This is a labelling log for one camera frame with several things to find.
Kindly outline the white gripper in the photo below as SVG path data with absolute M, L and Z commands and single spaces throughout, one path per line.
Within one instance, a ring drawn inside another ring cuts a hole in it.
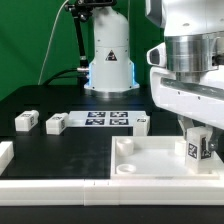
M 216 127 L 208 134 L 207 149 L 211 153 L 217 151 L 219 129 L 224 129 L 224 65 L 203 74 L 198 83 L 178 81 L 176 74 L 165 68 L 165 43 L 147 52 L 147 62 L 151 65 L 150 86 L 155 105 L 179 115 L 183 137 L 194 127 L 191 119 Z

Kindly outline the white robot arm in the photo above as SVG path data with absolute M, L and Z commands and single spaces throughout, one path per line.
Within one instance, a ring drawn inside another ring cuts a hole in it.
M 151 66 L 156 106 L 211 127 L 208 150 L 224 131 L 224 0 L 140 0 L 143 15 L 130 28 L 109 6 L 94 6 L 94 51 L 85 91 L 109 97 L 136 89 Z

